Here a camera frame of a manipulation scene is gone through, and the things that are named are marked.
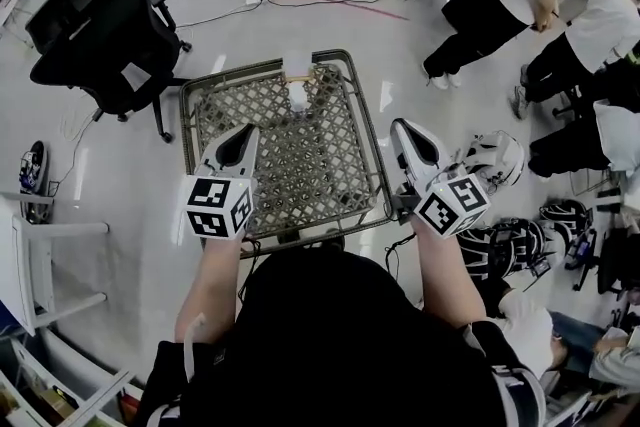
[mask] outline black office chair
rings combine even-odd
[[[103,113],[116,114],[126,121],[126,113],[152,104],[158,133],[169,143],[173,136],[164,131],[160,94],[186,79],[173,76],[181,42],[154,11],[151,0],[93,0],[87,21],[73,34],[61,33],[31,71],[37,84],[79,87],[89,93]],[[122,70],[135,64],[151,78],[135,91]]]

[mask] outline cable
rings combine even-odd
[[[413,240],[415,236],[416,234],[412,233],[408,237],[405,237],[404,239],[399,240],[398,242],[394,242],[393,244],[391,244],[391,247],[384,248],[384,250],[387,252],[387,254],[384,257],[384,265],[387,268],[387,272],[389,274],[391,274],[391,269],[389,267],[389,256],[391,256],[392,252],[396,254],[396,275],[395,275],[396,282],[398,281],[398,275],[400,274],[400,255],[398,255],[398,251],[396,250],[396,248],[398,246],[404,246],[407,242],[409,242],[410,240]]]
[[[194,27],[196,25],[201,25],[203,23],[209,23],[209,22],[215,22],[216,20],[222,20],[223,18],[226,18],[227,16],[231,16],[231,15],[241,15],[242,13],[248,13],[249,11],[254,11],[255,9],[258,9],[261,5],[262,5],[262,0],[260,1],[259,4],[256,4],[255,6],[253,6],[251,9],[245,9],[243,11],[238,11],[238,9],[240,9],[240,7],[237,7],[231,11],[229,11],[228,13],[225,13],[224,15],[220,15],[220,16],[216,16],[214,18],[208,18],[207,20],[200,20],[199,22],[193,22],[193,23],[183,23],[181,25],[176,26],[176,29],[182,29],[184,27]]]
[[[251,245],[253,246],[254,253],[260,252],[261,244],[259,240],[250,239],[249,237],[245,237],[244,240],[251,243]],[[249,274],[247,274],[247,277],[245,278],[244,283],[242,283],[240,290],[238,290],[238,299],[240,299],[241,304],[244,304],[244,295],[247,290],[247,283],[249,281],[249,278],[253,275],[253,272],[256,270],[256,265],[258,264],[258,260],[260,260],[260,255],[256,254],[256,256],[253,257],[253,262],[251,263]]]
[[[78,137],[76,146],[75,148],[73,148],[73,157],[71,160],[71,167],[66,172],[66,174],[62,177],[62,180],[49,180],[49,185],[47,186],[47,196],[51,198],[55,198],[56,194],[58,194],[58,190],[60,189],[60,186],[62,185],[62,182],[64,182],[67,179],[71,171],[73,171],[73,168],[76,167],[76,152],[78,151],[78,146],[80,146],[80,142],[84,137],[84,133],[87,131],[87,128],[91,126],[91,123],[93,123],[93,118],[89,121],[89,123],[85,125],[85,127],[80,132],[80,136]]]

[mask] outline white floor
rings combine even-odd
[[[42,2],[28,0],[22,8],[34,11]],[[181,24],[226,13],[243,2],[168,0],[168,5]],[[419,63],[452,33],[440,13],[445,2],[386,0],[368,6],[397,17],[346,5],[298,9],[263,5],[252,13],[181,30],[180,36],[192,42],[194,49],[181,58],[176,75],[209,74],[221,54],[226,55],[224,67],[232,68],[281,57],[291,48],[347,50],[355,61],[394,186],[399,175],[388,133],[396,117],[423,124],[452,152],[467,144],[473,134],[506,130],[527,146],[557,127],[549,115],[551,102],[520,123],[508,110],[506,96],[518,79],[520,66],[555,37],[560,26],[545,35],[528,31],[495,55],[463,69],[465,84],[460,89],[425,87]],[[61,178],[71,165],[75,145],[61,135],[61,120],[71,122],[75,113],[79,124],[95,108],[78,91],[31,83],[29,72],[37,58],[34,50],[12,35],[5,34],[0,40],[0,190],[17,188],[19,158],[37,139],[50,148],[50,177]],[[179,135],[175,95],[163,97],[163,109],[166,128]],[[109,297],[107,303],[59,327],[105,364],[133,366],[143,379],[151,369],[156,344],[172,335],[200,256],[195,238],[187,236],[176,243],[178,189],[184,173],[180,139],[171,145],[163,143],[148,108],[126,124],[104,116],[89,127],[79,145],[75,168],[57,196],[56,215],[62,221],[100,220],[111,226],[104,244],[92,239],[56,246],[54,258],[60,267]],[[568,176],[542,184],[526,172],[515,187],[492,198],[486,220],[534,216],[548,197],[569,194]],[[385,246],[406,234],[408,228],[387,224],[351,236],[348,249],[383,262]],[[399,282],[417,300],[420,282],[415,246],[408,244],[399,253]],[[248,265],[242,267],[246,273]],[[571,292],[574,278],[564,271],[554,273],[535,285],[532,293],[553,308],[606,322],[609,303],[592,292],[591,280],[585,292]]]

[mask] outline white sneaker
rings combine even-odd
[[[513,111],[513,115],[519,120],[527,119],[529,102],[526,99],[526,90],[524,86],[516,86],[513,88],[513,94],[508,98],[509,106]]]
[[[447,82],[447,80],[445,79],[444,75],[440,76],[440,77],[431,77],[429,76],[429,72],[427,71],[427,69],[424,67],[424,63],[426,61],[423,61],[422,64],[420,64],[420,67],[422,68],[422,71],[424,72],[424,74],[429,77],[429,82],[427,82],[427,86],[429,84],[433,84],[434,86],[436,86],[438,89],[449,89],[449,83]]]
[[[447,79],[449,79],[449,84],[453,87],[462,86],[462,77],[460,77],[460,73],[455,73],[453,75],[447,73]]]
[[[440,77],[430,77],[427,86],[429,84],[433,84],[438,89],[449,89],[449,83],[447,82],[447,79],[444,75]]]

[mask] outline wire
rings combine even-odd
[[[391,274],[391,276],[393,276],[393,274],[391,273],[391,268],[389,267],[389,257],[391,256],[392,252],[396,254],[396,275],[395,275],[396,282],[398,281],[398,275],[400,274],[400,255],[398,255],[398,251],[396,250],[396,248],[398,246],[404,246],[407,242],[409,242],[410,240],[413,240],[415,236],[416,234],[412,233],[408,237],[405,237],[404,239],[399,240],[398,242],[394,242],[393,244],[391,244],[391,247],[384,248],[384,250],[387,252],[387,254],[384,257],[384,265],[387,268],[387,272]]]
[[[261,244],[259,240],[250,239],[249,237],[245,237],[244,240],[251,243],[251,245],[253,246],[254,253],[260,252]],[[256,254],[256,256],[253,257],[253,262],[251,263],[249,274],[247,274],[247,277],[245,278],[244,283],[242,283],[240,290],[238,290],[238,299],[240,299],[241,304],[244,304],[244,296],[247,290],[247,283],[249,281],[249,278],[253,275],[253,272],[256,270],[256,265],[258,264],[258,260],[260,260],[260,255]]]
[[[214,18],[208,18],[206,20],[200,20],[199,22],[193,22],[193,23],[183,23],[181,25],[176,26],[176,29],[182,29],[184,27],[194,27],[196,25],[201,25],[203,23],[209,23],[209,22],[215,22],[216,20],[222,20],[223,18],[226,18],[227,16],[241,15],[242,13],[248,13],[249,11],[254,11],[254,10],[258,9],[262,5],[262,2],[263,1],[261,0],[259,4],[256,4],[251,9],[245,9],[243,11],[238,11],[238,9],[240,9],[240,7],[243,7],[243,6],[240,6],[240,7],[237,7],[235,9],[232,9],[228,13],[225,13],[225,14],[220,15],[220,16],[216,16]]]
[[[76,152],[78,151],[78,146],[80,146],[80,142],[84,137],[84,133],[87,131],[87,128],[91,126],[91,123],[93,123],[93,119],[91,119],[89,123],[87,123],[85,127],[82,129],[82,131],[80,132],[80,136],[78,137],[76,146],[75,148],[73,148],[73,157],[71,160],[71,167],[69,168],[69,171],[67,171],[66,174],[62,177],[62,180],[49,180],[49,185],[47,187],[47,196],[51,198],[55,198],[56,194],[58,194],[58,190],[60,190],[60,186],[62,185],[62,182],[64,182],[67,179],[71,171],[73,171],[73,168],[76,167]]]
[[[307,7],[307,6],[317,6],[321,4],[375,4],[376,2],[380,2],[381,0],[317,0],[315,2],[306,2],[304,4],[281,4],[280,2],[274,2],[273,0],[267,0],[269,4],[273,4],[278,7]]]

